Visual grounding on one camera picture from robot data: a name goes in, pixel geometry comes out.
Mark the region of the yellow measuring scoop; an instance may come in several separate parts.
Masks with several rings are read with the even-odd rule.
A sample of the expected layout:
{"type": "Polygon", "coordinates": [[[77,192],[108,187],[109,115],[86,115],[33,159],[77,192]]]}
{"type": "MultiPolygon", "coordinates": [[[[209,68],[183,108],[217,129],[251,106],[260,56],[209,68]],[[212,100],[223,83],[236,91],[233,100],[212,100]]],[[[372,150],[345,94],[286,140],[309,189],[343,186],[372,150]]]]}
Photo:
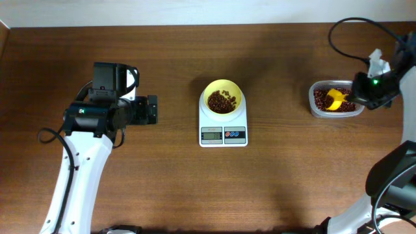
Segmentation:
{"type": "Polygon", "coordinates": [[[333,99],[332,103],[326,108],[329,111],[336,111],[341,107],[341,105],[346,102],[346,97],[348,94],[343,94],[342,92],[332,88],[328,91],[327,96],[333,99]]]}

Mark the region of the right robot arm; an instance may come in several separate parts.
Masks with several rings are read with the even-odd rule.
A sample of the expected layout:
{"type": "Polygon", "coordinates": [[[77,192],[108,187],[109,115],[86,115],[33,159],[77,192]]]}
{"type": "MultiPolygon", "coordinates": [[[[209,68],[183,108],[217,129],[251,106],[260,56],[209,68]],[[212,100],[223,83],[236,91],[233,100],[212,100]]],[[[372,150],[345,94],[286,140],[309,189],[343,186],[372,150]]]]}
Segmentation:
{"type": "Polygon", "coordinates": [[[314,233],[381,233],[393,222],[415,222],[415,33],[396,44],[392,68],[383,71],[370,62],[368,73],[357,73],[347,100],[370,110],[403,99],[400,145],[370,170],[365,195],[344,213],[328,217],[314,233]]]}

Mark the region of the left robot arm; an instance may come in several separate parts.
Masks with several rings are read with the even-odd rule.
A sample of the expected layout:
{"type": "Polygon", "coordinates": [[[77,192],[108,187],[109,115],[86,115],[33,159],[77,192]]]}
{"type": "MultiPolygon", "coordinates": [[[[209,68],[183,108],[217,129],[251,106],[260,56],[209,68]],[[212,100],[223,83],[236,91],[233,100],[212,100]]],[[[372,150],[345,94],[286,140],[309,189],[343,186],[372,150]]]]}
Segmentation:
{"type": "Polygon", "coordinates": [[[124,144],[126,127],[158,122],[157,96],[136,95],[138,68],[95,62],[93,75],[64,111],[59,130],[40,130],[50,133],[63,147],[41,233],[90,233],[104,166],[112,150],[124,144]]]}

